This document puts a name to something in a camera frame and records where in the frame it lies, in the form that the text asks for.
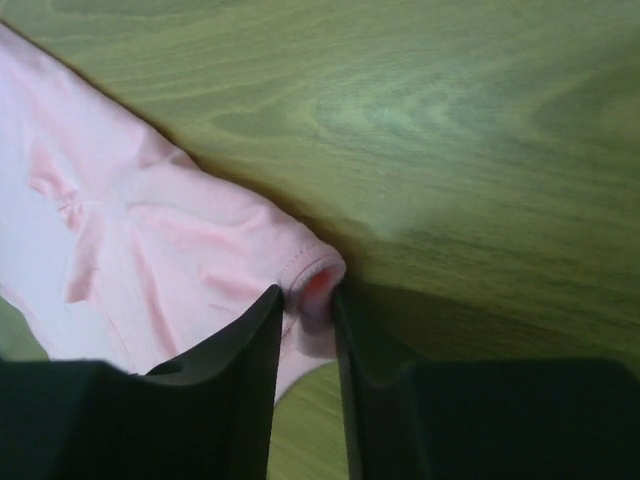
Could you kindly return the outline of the pink t shirt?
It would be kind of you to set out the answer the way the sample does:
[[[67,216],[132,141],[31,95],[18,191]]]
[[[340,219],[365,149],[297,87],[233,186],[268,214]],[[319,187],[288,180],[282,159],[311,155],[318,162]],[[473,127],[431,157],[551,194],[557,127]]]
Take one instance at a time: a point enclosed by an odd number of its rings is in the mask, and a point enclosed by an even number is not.
[[[144,374],[240,317],[285,307],[276,391],[335,357],[341,255],[264,197],[1,31],[1,293],[52,360]]]

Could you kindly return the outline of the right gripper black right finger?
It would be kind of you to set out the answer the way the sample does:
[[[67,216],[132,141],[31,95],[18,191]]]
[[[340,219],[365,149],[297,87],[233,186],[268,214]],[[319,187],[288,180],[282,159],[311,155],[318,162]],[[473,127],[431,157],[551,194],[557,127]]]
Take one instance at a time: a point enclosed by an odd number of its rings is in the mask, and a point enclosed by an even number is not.
[[[432,362],[333,300],[353,479],[635,479],[639,380],[595,358]]]

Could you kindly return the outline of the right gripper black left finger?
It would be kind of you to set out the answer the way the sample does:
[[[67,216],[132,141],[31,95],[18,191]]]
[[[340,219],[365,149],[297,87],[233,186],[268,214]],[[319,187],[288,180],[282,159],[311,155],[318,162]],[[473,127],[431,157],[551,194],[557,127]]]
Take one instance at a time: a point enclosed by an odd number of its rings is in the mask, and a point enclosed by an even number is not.
[[[145,375],[102,361],[3,362],[5,479],[263,479],[283,295]]]

